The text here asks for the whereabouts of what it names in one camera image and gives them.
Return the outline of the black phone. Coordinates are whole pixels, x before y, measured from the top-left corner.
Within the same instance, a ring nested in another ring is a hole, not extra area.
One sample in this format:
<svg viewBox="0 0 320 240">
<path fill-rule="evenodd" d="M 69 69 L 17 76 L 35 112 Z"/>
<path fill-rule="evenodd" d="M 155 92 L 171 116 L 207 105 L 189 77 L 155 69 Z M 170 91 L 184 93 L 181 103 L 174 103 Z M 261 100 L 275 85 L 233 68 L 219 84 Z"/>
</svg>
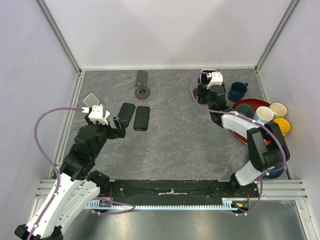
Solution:
<svg viewBox="0 0 320 240">
<path fill-rule="evenodd" d="M 133 129 L 136 131 L 147 131 L 150 118 L 149 106 L 138 106 L 136 109 Z"/>
<path fill-rule="evenodd" d="M 122 123 L 125 124 L 127 128 L 130 124 L 131 118 L 135 111 L 136 106 L 132 103 L 123 103 L 117 117 L 121 120 Z"/>
</svg>

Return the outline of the black clamp phone stand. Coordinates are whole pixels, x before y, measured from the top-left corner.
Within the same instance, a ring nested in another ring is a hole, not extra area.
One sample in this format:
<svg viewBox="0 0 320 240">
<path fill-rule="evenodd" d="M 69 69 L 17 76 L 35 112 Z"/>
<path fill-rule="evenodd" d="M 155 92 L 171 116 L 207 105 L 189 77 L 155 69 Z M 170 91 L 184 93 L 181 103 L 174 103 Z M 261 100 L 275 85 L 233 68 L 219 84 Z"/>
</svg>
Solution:
<svg viewBox="0 0 320 240">
<path fill-rule="evenodd" d="M 193 96 L 201 105 L 207 104 L 207 92 L 208 90 L 206 86 L 198 86 L 192 90 Z"/>
</svg>

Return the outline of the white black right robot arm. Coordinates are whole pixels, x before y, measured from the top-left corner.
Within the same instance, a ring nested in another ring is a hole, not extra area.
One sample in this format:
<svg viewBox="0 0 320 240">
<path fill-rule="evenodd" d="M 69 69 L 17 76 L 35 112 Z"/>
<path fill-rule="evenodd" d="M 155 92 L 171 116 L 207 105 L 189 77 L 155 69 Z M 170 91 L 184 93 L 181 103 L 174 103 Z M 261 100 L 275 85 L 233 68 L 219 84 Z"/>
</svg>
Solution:
<svg viewBox="0 0 320 240">
<path fill-rule="evenodd" d="M 216 125 L 247 140 L 249 160 L 230 177 L 229 191 L 233 196 L 242 196 L 248 185 L 285 167 L 291 156 L 279 125 L 274 121 L 263 123 L 248 118 L 228 107 L 221 72 L 202 70 L 191 96 L 200 108 L 207 105 L 204 110 Z"/>
</svg>

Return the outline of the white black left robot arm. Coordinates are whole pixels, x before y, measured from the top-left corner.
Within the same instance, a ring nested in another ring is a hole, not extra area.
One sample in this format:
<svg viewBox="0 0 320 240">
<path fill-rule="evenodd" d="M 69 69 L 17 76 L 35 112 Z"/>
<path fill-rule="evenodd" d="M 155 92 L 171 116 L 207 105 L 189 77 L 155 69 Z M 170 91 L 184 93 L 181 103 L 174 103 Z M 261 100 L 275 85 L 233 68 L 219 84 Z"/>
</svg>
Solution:
<svg viewBox="0 0 320 240">
<path fill-rule="evenodd" d="M 65 156 L 56 181 L 44 203 L 14 234 L 21 240 L 61 240 L 70 223 L 93 198 L 110 191 L 110 178 L 92 170 L 107 140 L 124 138 L 126 123 L 114 117 L 112 128 L 107 118 L 85 117 L 87 125 L 78 130 L 74 144 Z"/>
</svg>

